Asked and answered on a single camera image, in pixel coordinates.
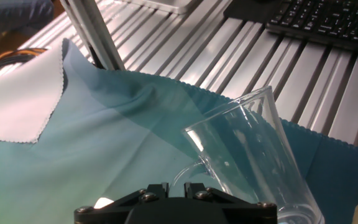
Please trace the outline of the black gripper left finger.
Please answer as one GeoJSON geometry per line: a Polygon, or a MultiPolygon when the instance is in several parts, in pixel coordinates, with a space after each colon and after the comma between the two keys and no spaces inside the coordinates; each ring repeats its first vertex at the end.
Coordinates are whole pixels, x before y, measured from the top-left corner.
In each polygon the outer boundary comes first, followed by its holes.
{"type": "Polygon", "coordinates": [[[133,209],[146,203],[168,198],[169,184],[150,184],[146,189],[137,190],[102,208],[82,206],[74,211],[75,224],[100,224],[127,222],[133,209]]]}

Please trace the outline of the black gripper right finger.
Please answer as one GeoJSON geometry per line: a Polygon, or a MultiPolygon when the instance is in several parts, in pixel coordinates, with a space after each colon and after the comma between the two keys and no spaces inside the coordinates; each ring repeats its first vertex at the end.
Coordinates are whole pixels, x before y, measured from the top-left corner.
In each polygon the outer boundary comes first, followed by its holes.
{"type": "Polygon", "coordinates": [[[278,223],[274,203],[249,203],[202,183],[187,182],[184,191],[185,198],[197,203],[197,218],[208,218],[213,223],[278,223]]]}

